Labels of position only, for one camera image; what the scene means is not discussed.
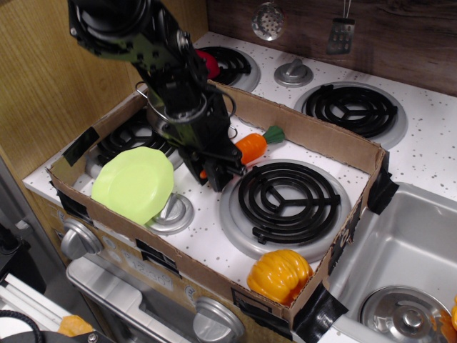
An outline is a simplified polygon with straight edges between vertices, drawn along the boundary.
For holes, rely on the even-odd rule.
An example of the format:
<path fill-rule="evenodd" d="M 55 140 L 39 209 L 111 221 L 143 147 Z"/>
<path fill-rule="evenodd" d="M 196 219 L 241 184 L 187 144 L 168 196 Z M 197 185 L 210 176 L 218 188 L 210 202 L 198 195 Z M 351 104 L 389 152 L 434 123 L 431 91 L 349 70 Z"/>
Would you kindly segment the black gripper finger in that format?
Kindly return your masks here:
<path fill-rule="evenodd" d="M 194 179 L 200 184 L 205 185 L 208 182 L 207 178 L 202 178 L 200 176 L 201 172 L 204 170 L 203 164 L 200 160 L 200 156 L 197 152 L 191 151 L 188 149 L 178 149 L 179 156 L 183 159 L 184 164 L 187 169 L 190 171 Z"/>
<path fill-rule="evenodd" d="M 244 175 L 246 167 L 240 161 L 224 161 L 210 158 L 204 162 L 204 171 L 213 190 L 221 192 L 235 175 Z"/>

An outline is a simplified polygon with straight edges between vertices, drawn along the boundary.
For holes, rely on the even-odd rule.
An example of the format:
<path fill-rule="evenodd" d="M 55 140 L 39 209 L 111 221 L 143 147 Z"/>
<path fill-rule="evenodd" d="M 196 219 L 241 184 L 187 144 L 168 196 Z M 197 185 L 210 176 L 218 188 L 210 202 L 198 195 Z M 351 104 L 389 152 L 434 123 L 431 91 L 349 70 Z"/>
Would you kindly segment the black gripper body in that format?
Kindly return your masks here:
<path fill-rule="evenodd" d="M 229 138 L 226 104 L 222 96 L 199 96 L 194 108 L 175 111 L 165 106 L 169 128 L 163 136 L 178 149 L 199 154 L 204 167 L 207 159 L 240 161 L 241 152 Z"/>

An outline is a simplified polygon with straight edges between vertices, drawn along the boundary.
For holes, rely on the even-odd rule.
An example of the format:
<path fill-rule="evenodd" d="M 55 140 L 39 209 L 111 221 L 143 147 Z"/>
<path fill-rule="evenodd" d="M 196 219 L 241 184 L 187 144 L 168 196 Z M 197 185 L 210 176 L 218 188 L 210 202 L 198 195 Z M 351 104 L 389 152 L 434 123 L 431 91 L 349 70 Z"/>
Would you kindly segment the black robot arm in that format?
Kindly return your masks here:
<path fill-rule="evenodd" d="M 221 192 L 242 175 L 241 151 L 229 138 L 230 96 L 160 1 L 69 1 L 70 33 L 92 54 L 126 61 L 147 85 L 152 127 L 177 148 L 200 183 Z"/>

